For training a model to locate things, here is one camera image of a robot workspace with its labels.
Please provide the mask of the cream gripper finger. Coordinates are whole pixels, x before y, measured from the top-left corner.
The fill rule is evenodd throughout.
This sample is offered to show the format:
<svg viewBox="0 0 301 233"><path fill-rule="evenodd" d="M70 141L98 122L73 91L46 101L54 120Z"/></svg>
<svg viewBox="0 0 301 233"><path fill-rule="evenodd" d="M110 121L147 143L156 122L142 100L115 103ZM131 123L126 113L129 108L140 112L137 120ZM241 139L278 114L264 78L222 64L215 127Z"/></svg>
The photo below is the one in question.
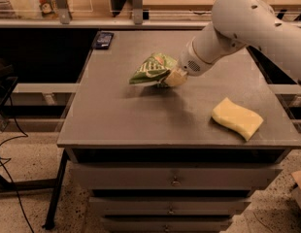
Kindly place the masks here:
<svg viewBox="0 0 301 233"><path fill-rule="evenodd" d="M168 86L179 86L185 83L187 80L187 71L184 71L181 68L175 68L163 81Z"/></svg>

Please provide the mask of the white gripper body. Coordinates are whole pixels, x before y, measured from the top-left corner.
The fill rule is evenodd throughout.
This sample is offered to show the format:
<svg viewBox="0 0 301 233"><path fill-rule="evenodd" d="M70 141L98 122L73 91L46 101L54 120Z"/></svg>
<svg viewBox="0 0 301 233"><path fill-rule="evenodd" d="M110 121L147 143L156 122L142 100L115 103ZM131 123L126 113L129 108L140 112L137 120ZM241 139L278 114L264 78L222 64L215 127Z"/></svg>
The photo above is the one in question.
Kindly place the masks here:
<svg viewBox="0 0 301 233"><path fill-rule="evenodd" d="M197 77L207 72L213 63L208 51L191 40L181 51L179 66L190 76Z"/></svg>

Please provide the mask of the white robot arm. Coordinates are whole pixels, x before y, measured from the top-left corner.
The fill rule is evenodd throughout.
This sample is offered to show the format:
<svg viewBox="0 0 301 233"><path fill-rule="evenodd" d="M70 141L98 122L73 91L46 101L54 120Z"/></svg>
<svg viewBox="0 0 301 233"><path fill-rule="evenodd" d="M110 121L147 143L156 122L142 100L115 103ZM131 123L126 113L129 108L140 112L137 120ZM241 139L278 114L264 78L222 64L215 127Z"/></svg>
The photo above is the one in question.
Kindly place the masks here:
<svg viewBox="0 0 301 233"><path fill-rule="evenodd" d="M246 46L259 50L301 84L301 28L275 17L261 0L216 0L211 22L185 45L163 81L181 85Z"/></svg>

